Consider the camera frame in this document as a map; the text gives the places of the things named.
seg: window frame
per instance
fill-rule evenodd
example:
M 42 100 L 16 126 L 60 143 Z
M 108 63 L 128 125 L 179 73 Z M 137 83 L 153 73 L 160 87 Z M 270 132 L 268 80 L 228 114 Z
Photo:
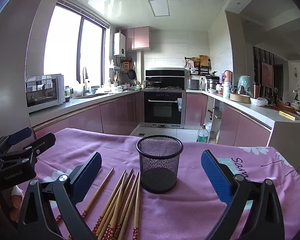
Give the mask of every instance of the window frame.
M 104 61 L 104 57 L 105 57 L 105 37 L 106 37 L 106 28 L 102 25 L 100 25 L 98 22 L 90 19 L 89 17 L 63 5 L 60 3 L 57 3 L 56 6 L 59 6 L 63 9 L 69 10 L 71 12 L 74 12 L 76 14 L 78 14 L 79 16 L 81 16 L 81 22 L 80 22 L 80 28 L 79 28 L 79 35 L 78 35 L 78 45 L 77 45 L 77 62 L 76 62 L 76 76 L 77 76 L 77 81 L 79 82 L 79 84 L 81 84 L 82 80 L 80 77 L 80 58 L 81 58 L 81 38 L 82 38 L 82 30 L 83 30 L 83 23 L 84 20 L 88 20 L 91 23 L 99 26 L 102 29 L 102 36 L 101 36 L 101 55 L 100 55 L 100 84 L 103 85 L 104 84 L 104 67 L 105 67 L 105 61 Z

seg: metal screw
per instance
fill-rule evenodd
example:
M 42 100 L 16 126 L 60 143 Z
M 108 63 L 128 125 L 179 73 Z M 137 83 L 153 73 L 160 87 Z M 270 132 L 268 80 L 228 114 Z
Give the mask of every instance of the metal screw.
M 67 176 L 67 175 L 61 175 L 61 176 L 59 177 L 59 180 L 60 180 L 60 181 L 65 181 L 66 179 L 68 179 L 68 176 Z
M 30 181 L 30 185 L 35 185 L 37 183 L 37 180 L 36 179 L 32 179 L 31 181 Z
M 269 186 L 271 186 L 273 184 L 273 182 L 270 179 L 266 179 L 266 184 L 268 184 Z
M 237 181 L 243 181 L 244 177 L 243 177 L 242 175 L 240 175 L 240 174 L 237 174 L 237 175 L 235 176 L 235 179 L 236 179 Z

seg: microwave oven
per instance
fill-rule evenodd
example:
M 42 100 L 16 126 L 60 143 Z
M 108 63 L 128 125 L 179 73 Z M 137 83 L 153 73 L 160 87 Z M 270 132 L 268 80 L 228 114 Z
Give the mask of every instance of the microwave oven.
M 26 101 L 29 113 L 63 104 L 66 101 L 63 75 L 26 77 Z

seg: wooden chopstick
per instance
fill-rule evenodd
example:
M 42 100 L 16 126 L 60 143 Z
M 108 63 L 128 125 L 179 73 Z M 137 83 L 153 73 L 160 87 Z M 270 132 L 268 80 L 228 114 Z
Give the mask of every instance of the wooden chopstick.
M 129 180 L 127 186 L 125 187 L 125 190 L 124 190 L 124 192 L 123 192 L 123 194 L 122 194 L 122 199 L 125 199 L 125 197 L 126 197 L 126 195 L 127 195 L 127 193 L 128 193 L 128 189 L 129 189 L 130 185 L 132 184 L 132 179 L 133 179 L 133 177 L 130 178 L 130 180 Z M 112 209 L 111 209 L 111 211 L 110 211 L 110 213 L 109 213 L 108 218 L 106 219 L 106 221 L 105 221 L 105 223 L 104 223 L 104 225 L 103 225 L 103 227 L 101 228 L 101 225 L 100 225 L 100 227 L 99 227 L 100 233 L 99 233 L 99 235 L 96 235 L 96 237 L 97 237 L 99 240 L 102 240 L 102 239 L 103 239 L 103 236 L 104 236 L 105 233 L 106 233 L 106 230 L 107 230 L 107 228 L 108 228 L 108 225 L 110 224 L 110 221 L 111 221 L 112 216 L 113 216 L 113 214 L 114 214 L 114 208 L 115 208 L 115 207 L 113 206 Z
M 132 198 L 130 200 L 130 203 L 129 203 L 129 206 L 128 206 L 128 209 L 127 209 L 127 213 L 124 217 L 122 227 L 121 227 L 121 230 L 120 230 L 120 234 L 118 236 L 118 240 L 123 240 L 124 233 L 126 231 L 126 228 L 127 228 L 128 222 L 129 222 L 129 216 L 130 216 L 130 213 L 132 211 L 133 202 L 134 202 L 134 200 L 136 198 L 136 195 L 137 195 L 137 190 L 138 190 L 138 186 L 134 187 L 133 195 L 132 195 Z
M 123 184 L 124 183 L 121 184 L 121 187 L 119 190 L 119 195 L 118 195 L 117 201 L 115 203 L 115 207 L 114 207 L 114 213 L 111 218 L 110 224 L 109 224 L 108 228 L 106 229 L 103 239 L 112 240 L 112 238 L 113 238 L 115 225 L 117 223 L 118 213 L 119 213 L 119 209 L 120 209 L 120 203 L 121 203 L 122 192 L 123 192 Z
M 128 210 L 128 208 L 129 208 L 130 201 L 131 201 L 131 198 L 132 198 L 132 196 L 133 196 L 134 189 L 136 188 L 136 185 L 137 185 L 137 182 L 138 182 L 138 177 L 139 177 L 139 172 L 137 173 L 137 175 L 136 175 L 136 177 L 135 177 L 135 179 L 134 179 L 134 181 L 133 181 L 131 190 L 130 190 L 130 192 L 129 192 L 129 195 L 128 195 L 128 197 L 127 197 L 127 200 L 125 201 L 125 204 L 124 204 L 124 207 L 123 207 L 123 210 L 122 210 L 122 213 L 121 213 L 119 222 L 117 223 L 116 228 L 115 228 L 115 231 L 114 231 L 114 237 L 113 237 L 113 240 L 117 240 L 118 237 L 119 237 L 119 233 L 120 233 L 120 230 L 121 230 L 121 227 L 122 227 L 124 218 L 125 218 L 125 216 L 126 216 L 126 214 L 127 214 L 127 210 Z
M 133 223 L 133 240 L 138 240 L 138 225 L 139 225 L 139 207 L 140 207 L 140 176 L 138 179 L 137 185 L 137 198 L 136 198 L 136 206 L 134 210 L 134 223 Z
M 94 205 L 95 201 L 97 200 L 98 196 L 101 193 L 101 190 L 103 189 L 103 187 L 107 184 L 110 175 L 112 173 L 112 171 L 114 171 L 114 168 L 111 169 L 111 171 L 108 173 L 108 175 L 106 176 L 106 178 L 104 179 L 104 181 L 101 183 L 100 187 L 97 189 L 97 191 L 95 192 L 95 194 L 93 195 L 92 199 L 90 200 L 89 204 L 87 205 L 86 209 L 83 211 L 83 213 L 81 214 L 81 217 L 83 219 L 85 219 L 85 217 L 87 216 L 87 214 L 89 213 L 91 207 Z
M 94 196 L 92 197 L 89 205 L 86 207 L 85 211 L 86 213 L 89 212 L 91 206 L 93 205 L 93 203 L 95 202 L 95 200 L 97 199 L 97 197 L 99 196 L 99 194 L 101 193 L 102 188 L 104 187 L 104 185 L 107 183 L 108 179 L 109 179 L 109 175 L 110 173 L 114 171 L 114 168 L 111 169 L 111 171 L 109 172 L 109 174 L 106 176 L 105 180 L 102 182 L 102 184 L 100 185 L 100 187 L 98 188 L 98 190 L 96 191 L 96 193 L 94 194 Z M 87 214 L 84 215 L 84 212 L 82 213 L 81 217 L 84 218 Z M 61 214 L 59 214 L 56 218 L 55 218 L 56 222 L 59 223 L 62 220 L 62 216 Z
M 120 177 L 120 179 L 119 179 L 117 185 L 115 186 L 115 188 L 114 188 L 112 194 L 110 195 L 110 197 L 109 197 L 109 199 L 108 199 L 108 202 L 106 203 L 106 206 L 103 208 L 103 210 L 102 210 L 102 212 L 101 212 L 101 214 L 100 214 L 100 217 L 99 217 L 97 223 L 95 224 L 95 226 L 94 226 L 94 228 L 93 228 L 93 230 L 92 230 L 92 232 L 93 232 L 94 234 L 96 233 L 98 227 L 100 226 L 103 217 L 105 216 L 105 214 L 106 214 L 106 212 L 107 212 L 107 210 L 108 210 L 108 208 L 109 208 L 109 206 L 110 206 L 110 204 L 111 204 L 111 202 L 112 202 L 114 196 L 116 195 L 116 193 L 117 193 L 117 191 L 118 191 L 118 189 L 119 189 L 119 187 L 120 187 L 120 185 L 121 185 L 121 183 L 122 183 L 123 176 L 125 175 L 125 173 L 126 173 L 126 170 L 123 171 L 123 173 L 122 173 L 122 175 L 121 175 L 121 177 Z
M 132 177 L 132 174 L 133 174 L 133 169 L 130 170 L 128 178 L 126 180 L 122 179 L 123 176 L 124 176 L 124 173 L 122 174 L 122 178 L 120 178 L 119 182 L 124 181 L 124 188 L 126 188 L 127 183 L 128 183 L 128 179 L 130 179 Z M 115 204 L 115 202 L 117 200 L 117 197 L 119 195 L 119 187 L 120 187 L 120 185 L 121 184 L 117 184 L 117 186 L 115 188 L 116 192 L 114 191 L 115 194 L 114 194 L 114 192 L 111 194 L 111 196 L 110 196 L 110 198 L 109 198 L 106 206 L 104 207 L 104 209 L 103 209 L 103 211 L 102 211 L 102 213 L 101 213 L 101 215 L 100 215 L 97 223 L 95 224 L 95 226 L 94 226 L 94 228 L 92 230 L 92 233 L 96 236 L 96 238 L 100 235 L 101 230 L 102 230 L 104 224 L 106 223 L 106 220 L 107 220 L 107 218 L 108 218 L 108 216 L 109 216 L 109 214 L 111 212 L 111 209 L 112 209 L 112 207 L 114 206 L 114 204 Z

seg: ceiling light panel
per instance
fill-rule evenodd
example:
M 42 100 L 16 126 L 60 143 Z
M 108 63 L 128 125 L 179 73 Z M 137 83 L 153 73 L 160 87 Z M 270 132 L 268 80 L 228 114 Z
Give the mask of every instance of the ceiling light panel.
M 149 0 L 154 17 L 170 16 L 168 0 Z

